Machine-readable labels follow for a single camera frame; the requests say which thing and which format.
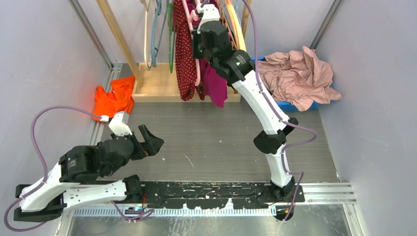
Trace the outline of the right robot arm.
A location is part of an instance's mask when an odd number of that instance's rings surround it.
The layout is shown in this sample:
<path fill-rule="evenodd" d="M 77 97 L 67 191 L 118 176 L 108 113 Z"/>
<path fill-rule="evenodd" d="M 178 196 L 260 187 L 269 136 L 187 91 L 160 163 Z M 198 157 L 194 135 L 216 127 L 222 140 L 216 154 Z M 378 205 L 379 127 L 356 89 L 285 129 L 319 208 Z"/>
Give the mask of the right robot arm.
<path fill-rule="evenodd" d="M 254 138 L 254 145 L 267 158 L 274 198 L 279 202 L 287 201 L 295 186 L 293 175 L 284 169 L 287 164 L 284 151 L 286 136 L 293 130 L 287 124 L 297 124 L 298 121 L 279 109 L 265 86 L 256 78 L 254 62 L 249 54 L 232 48 L 224 25 L 219 21 L 205 22 L 192 34 L 192 56 L 204 59 L 228 86 L 237 90 L 260 121 L 263 129 Z"/>

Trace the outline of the red dotted garment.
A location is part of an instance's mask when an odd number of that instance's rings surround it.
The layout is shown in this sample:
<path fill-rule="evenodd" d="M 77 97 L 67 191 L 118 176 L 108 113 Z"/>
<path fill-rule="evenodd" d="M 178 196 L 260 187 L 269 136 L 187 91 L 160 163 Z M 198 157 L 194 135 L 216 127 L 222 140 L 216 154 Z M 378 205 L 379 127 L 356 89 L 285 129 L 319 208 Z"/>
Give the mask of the red dotted garment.
<path fill-rule="evenodd" d="M 192 39 L 181 0 L 174 1 L 174 25 L 176 27 L 175 67 L 180 98 L 189 101 L 196 95 L 204 100 L 206 95 L 203 85 L 195 86 L 196 65 L 191 55 Z"/>

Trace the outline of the magenta skirt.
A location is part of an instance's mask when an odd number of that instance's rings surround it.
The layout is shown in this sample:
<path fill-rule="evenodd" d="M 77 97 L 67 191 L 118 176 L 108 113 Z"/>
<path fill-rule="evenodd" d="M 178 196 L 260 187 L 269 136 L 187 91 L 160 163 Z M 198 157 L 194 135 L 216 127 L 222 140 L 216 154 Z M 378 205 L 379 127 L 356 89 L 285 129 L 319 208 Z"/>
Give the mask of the magenta skirt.
<path fill-rule="evenodd" d="M 197 17 L 197 10 L 196 10 L 196 4 L 195 3 L 188 3 L 188 11 L 190 13 L 190 23 L 193 26 L 193 30 L 196 31 L 197 27 L 201 21 L 201 19 L 198 19 Z M 197 43 L 201 42 L 201 37 L 197 35 L 196 32 L 191 33 L 192 36 L 192 56 L 193 58 L 197 59 Z M 211 99 L 211 102 L 219 107 L 224 108 L 224 104 L 227 96 L 227 84 L 226 81 L 221 78 L 216 71 L 212 68 L 212 66 L 202 57 L 199 55 L 199 73 L 200 73 L 200 79 L 198 85 L 203 85 L 204 87 L 204 94 L 206 96 L 209 96 Z"/>

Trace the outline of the pink plastic hanger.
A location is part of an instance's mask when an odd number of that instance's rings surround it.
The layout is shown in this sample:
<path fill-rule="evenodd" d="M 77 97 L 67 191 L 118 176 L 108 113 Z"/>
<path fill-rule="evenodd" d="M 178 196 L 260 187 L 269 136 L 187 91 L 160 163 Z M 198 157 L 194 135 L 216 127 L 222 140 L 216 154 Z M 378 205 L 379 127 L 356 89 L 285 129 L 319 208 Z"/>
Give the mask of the pink plastic hanger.
<path fill-rule="evenodd" d="M 188 28 L 189 28 L 189 32 L 190 32 L 190 37 L 191 39 L 193 39 L 193 35 L 192 35 L 192 31 L 194 30 L 194 26 L 193 26 L 193 22 L 198 21 L 198 16 L 195 12 L 195 9 L 191 9 L 189 10 L 188 8 L 188 1 L 187 0 L 182 0 L 182 5 L 184 8 L 184 12 L 186 14 L 186 21 L 188 24 Z M 201 82 L 201 72 L 200 72 L 200 62 L 199 59 L 195 59 L 195 65 L 196 65 L 196 82 L 195 82 L 195 86 L 199 86 L 200 82 Z"/>

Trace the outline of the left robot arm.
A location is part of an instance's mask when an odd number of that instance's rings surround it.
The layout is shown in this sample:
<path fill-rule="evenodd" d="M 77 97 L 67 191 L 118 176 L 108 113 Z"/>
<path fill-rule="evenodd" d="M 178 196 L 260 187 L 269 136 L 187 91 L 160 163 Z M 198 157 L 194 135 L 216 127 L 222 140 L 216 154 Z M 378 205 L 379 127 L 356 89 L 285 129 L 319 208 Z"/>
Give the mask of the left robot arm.
<path fill-rule="evenodd" d="M 99 184 L 99 177 L 110 177 L 129 161 L 155 156 L 164 145 L 143 124 L 139 131 L 144 138 L 111 135 L 94 146 L 75 146 L 64 154 L 49 171 L 45 180 L 33 185 L 19 184 L 16 197 L 19 206 L 13 219 L 20 222 L 43 223 L 59 218 L 71 208 L 103 202 L 139 202 L 144 195 L 137 175 Z"/>

